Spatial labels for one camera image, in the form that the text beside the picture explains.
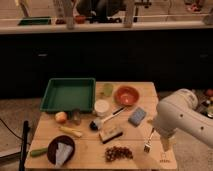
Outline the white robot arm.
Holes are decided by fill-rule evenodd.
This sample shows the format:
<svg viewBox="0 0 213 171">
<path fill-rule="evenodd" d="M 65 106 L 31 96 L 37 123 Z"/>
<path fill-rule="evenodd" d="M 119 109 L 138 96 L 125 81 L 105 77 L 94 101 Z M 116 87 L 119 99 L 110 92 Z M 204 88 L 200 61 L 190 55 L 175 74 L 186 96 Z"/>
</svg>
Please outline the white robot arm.
<svg viewBox="0 0 213 171">
<path fill-rule="evenodd" d="M 197 96 L 188 89 L 179 89 L 158 102 L 152 125 L 165 151 L 171 148 L 177 129 L 213 148 L 213 119 L 198 113 L 197 106 Z"/>
</svg>

